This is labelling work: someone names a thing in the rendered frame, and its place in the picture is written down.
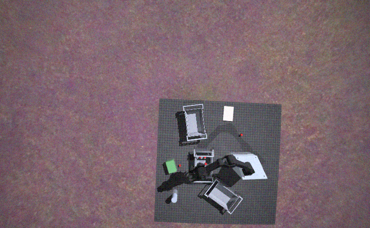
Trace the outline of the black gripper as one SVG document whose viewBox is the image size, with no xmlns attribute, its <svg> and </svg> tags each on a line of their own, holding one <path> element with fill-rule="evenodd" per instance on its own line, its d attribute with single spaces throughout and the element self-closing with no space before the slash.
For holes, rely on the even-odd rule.
<svg viewBox="0 0 370 228">
<path fill-rule="evenodd" d="M 190 165 L 189 173 L 193 173 L 197 168 L 198 168 L 197 166 L 195 166 L 195 168 L 194 168 L 194 166 Z M 207 174 L 207 177 L 209 177 L 209 175 L 210 175 L 210 172 Z"/>
</svg>

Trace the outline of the grey cylinder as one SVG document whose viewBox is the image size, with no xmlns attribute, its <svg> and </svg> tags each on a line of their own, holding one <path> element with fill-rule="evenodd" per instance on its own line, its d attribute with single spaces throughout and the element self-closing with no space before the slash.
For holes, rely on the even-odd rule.
<svg viewBox="0 0 370 228">
<path fill-rule="evenodd" d="M 173 193 L 172 194 L 172 202 L 176 202 L 177 201 L 177 194 L 176 193 Z"/>
</svg>

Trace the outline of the green block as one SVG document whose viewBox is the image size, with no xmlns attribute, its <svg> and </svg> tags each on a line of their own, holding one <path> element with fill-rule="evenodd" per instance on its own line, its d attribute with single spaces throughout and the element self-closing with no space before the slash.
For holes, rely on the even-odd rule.
<svg viewBox="0 0 370 228">
<path fill-rule="evenodd" d="M 174 159 L 167 160 L 166 161 L 166 166 L 167 166 L 169 174 L 177 171 Z"/>
</svg>

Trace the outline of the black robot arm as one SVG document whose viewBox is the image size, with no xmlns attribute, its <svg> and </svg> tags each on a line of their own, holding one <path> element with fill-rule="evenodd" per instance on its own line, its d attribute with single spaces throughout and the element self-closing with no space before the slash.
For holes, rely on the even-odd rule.
<svg viewBox="0 0 370 228">
<path fill-rule="evenodd" d="M 229 165 L 226 165 L 223 163 L 223 159 L 226 158 Z M 195 170 L 195 174 L 189 175 L 189 181 L 203 181 L 207 179 L 207 174 L 219 167 L 225 167 L 225 168 L 234 168 L 234 167 L 240 167 L 242 168 L 244 176 L 252 175 L 255 173 L 253 167 L 251 166 L 250 162 L 241 162 L 235 158 L 234 155 L 224 155 L 222 158 L 218 158 L 216 161 L 211 163 L 210 165 L 205 167 L 205 164 L 199 162 L 197 163 L 197 169 Z"/>
</svg>

